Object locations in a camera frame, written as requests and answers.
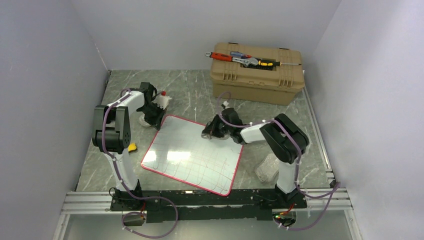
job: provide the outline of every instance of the yellow object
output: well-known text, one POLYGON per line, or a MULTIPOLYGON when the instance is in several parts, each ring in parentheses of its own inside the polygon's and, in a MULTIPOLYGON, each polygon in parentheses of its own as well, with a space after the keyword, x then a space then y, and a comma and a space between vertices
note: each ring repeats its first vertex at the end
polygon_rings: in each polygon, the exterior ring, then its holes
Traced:
POLYGON ((133 142, 128 146, 128 152, 130 153, 135 150, 137 150, 137 145, 133 142))

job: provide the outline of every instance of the screwdriver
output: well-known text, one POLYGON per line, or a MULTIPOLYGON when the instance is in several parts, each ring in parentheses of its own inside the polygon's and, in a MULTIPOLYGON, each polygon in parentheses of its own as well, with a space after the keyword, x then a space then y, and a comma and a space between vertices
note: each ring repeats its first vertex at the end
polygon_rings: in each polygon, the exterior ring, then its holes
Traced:
POLYGON ((273 67, 273 66, 281 66, 281 65, 302 65, 301 63, 282 63, 280 61, 272 61, 272 60, 265 60, 261 58, 256 58, 258 61, 258 65, 264 66, 264 67, 273 67))
MULTIPOLYGON (((244 53, 239 52, 239 51, 230 51, 229 54, 232 57, 241 58, 241 59, 248 59, 248 58, 252 57, 251 55, 247 55, 247 54, 244 54, 244 53)), ((258 65, 264 66, 264 67, 281 66, 281 65, 294 65, 294 66, 302 65, 300 63, 282 63, 280 61, 264 60, 264 59, 261 59, 261 58, 258 58, 258 57, 255 57, 255 58, 259 62, 258 65)))

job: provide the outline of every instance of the metal frame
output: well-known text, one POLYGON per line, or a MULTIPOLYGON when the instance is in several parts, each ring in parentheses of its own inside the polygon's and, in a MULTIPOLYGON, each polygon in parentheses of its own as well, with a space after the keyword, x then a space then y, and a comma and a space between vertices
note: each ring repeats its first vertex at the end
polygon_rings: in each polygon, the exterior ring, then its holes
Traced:
MULTIPOLYGON (((327 193, 331 188, 305 188, 302 189, 312 196, 319 196, 327 193)), ((296 208, 296 211, 307 211, 310 216, 311 211, 322 211, 326 205, 328 197, 321 199, 306 198, 307 208, 296 208)), ((63 240, 71 215, 123 215, 128 211, 111 211, 112 197, 107 191, 88 191, 88 192, 68 192, 66 194, 59 221, 54 233, 53 240, 63 240)), ((214 207, 225 207, 224 205, 213 205, 214 207)), ((178 206, 188 208, 198 208, 198 205, 178 206)), ((230 207, 241 207, 240 205, 230 205, 230 207)), ((274 213, 286 211, 286 209, 278 208, 272 210, 274 213)), ((346 188, 339 188, 334 194, 333 199, 328 206, 327 211, 344 211, 349 225, 352 239, 361 240, 356 219, 353 214, 353 207, 346 188)))
POLYGON ((323 138, 321 137, 320 128, 318 126, 317 118, 315 117, 315 112, 314 112, 314 109, 312 108, 312 103, 311 103, 311 100, 309 98, 309 94, 308 94, 308 90, 306 89, 306 86, 303 88, 302 93, 303 93, 303 95, 305 96, 305 99, 306 99, 306 103, 307 103, 306 107, 309 110, 309 117, 310 117, 310 120, 313 123, 312 127, 313 127, 313 130, 315 132, 315 137, 316 137, 318 144, 319 144, 319 151, 321 152, 322 161, 324 162, 324 166, 326 166, 327 169, 331 169, 331 165, 330 165, 329 157, 327 155, 326 147, 324 146, 324 141, 323 141, 323 138))
MULTIPOLYGON (((326 175, 328 178, 328 183, 331 183, 335 180, 333 170, 331 168, 327 151, 324 146, 323 138, 321 137, 321 132, 315 117, 315 113, 308 95, 308 91, 303 88, 302 93, 304 94, 307 102, 307 108, 309 110, 309 117, 313 122, 313 129, 315 132, 315 137, 318 140, 319 149, 323 163, 326 167, 326 175)), ((309 188, 303 189, 306 193, 310 195, 319 196, 324 193, 327 193, 331 188, 309 188)), ((307 211, 308 216, 310 216, 311 211, 321 211, 326 205, 328 197, 321 199, 311 199, 307 198, 306 202, 307 208, 296 208, 296 211, 307 211)), ((56 231, 54 232, 53 240, 63 240, 65 232, 68 226, 68 222, 71 215, 93 215, 93 214, 126 214, 126 211, 111 211, 109 208, 111 206, 112 197, 107 191, 96 191, 96 192, 68 192, 63 203, 59 221, 57 223, 56 231)), ((193 207, 197 208, 199 206, 181 206, 181 207, 193 207)), ((214 205, 214 207, 224 207, 223 205, 214 205)), ((273 212, 282 212, 286 209, 273 209, 273 212)), ((346 221, 350 230, 350 234, 353 240, 362 240, 362 235, 358 227, 358 223, 354 214, 351 200, 348 195, 346 188, 339 188, 334 194, 333 199, 331 200, 328 211, 344 211, 346 221)))

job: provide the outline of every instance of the tan plastic toolbox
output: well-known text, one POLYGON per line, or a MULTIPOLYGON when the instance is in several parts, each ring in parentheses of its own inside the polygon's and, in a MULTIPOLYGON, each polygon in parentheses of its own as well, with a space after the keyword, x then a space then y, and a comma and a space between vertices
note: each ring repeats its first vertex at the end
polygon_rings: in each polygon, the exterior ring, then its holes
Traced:
MULTIPOLYGON (((237 43, 218 43, 216 53, 238 51, 256 58, 282 63, 302 64, 299 51, 286 48, 246 46, 237 43)), ((210 68, 213 96, 230 91, 232 99, 288 105, 305 86, 302 65, 275 66, 272 70, 244 67, 238 62, 213 59, 210 68)))

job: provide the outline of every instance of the red plier handle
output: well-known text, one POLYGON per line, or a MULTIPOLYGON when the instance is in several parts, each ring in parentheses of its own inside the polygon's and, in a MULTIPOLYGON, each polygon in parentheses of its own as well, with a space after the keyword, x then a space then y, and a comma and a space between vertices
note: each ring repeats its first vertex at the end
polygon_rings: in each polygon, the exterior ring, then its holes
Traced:
POLYGON ((227 62, 232 62, 233 61, 233 57, 227 54, 223 54, 223 53, 217 53, 217 52, 207 52, 205 54, 206 57, 209 58, 213 58, 216 60, 221 60, 221 61, 227 61, 227 62))

